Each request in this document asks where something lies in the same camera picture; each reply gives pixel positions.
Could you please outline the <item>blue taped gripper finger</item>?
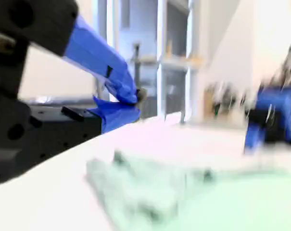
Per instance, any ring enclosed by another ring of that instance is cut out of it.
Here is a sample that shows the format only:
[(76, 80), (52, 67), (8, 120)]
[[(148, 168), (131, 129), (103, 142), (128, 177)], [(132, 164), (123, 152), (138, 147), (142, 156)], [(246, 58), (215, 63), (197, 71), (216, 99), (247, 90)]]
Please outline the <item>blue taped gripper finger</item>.
[(262, 145), (265, 139), (265, 129), (260, 123), (253, 119), (248, 119), (248, 126), (245, 135), (244, 153), (248, 154), (254, 152)]

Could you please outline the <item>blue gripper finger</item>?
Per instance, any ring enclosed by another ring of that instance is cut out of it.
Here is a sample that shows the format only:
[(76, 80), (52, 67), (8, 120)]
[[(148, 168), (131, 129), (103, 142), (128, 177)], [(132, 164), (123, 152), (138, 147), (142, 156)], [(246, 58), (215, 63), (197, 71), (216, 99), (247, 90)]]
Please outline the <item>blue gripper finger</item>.
[(31, 44), (94, 75), (122, 103), (138, 104), (146, 96), (124, 58), (85, 22), (74, 0), (0, 0), (0, 92), (12, 98)]
[(63, 103), (31, 106), (29, 153), (60, 154), (92, 138), (137, 121), (140, 109), (93, 99), (89, 105)]

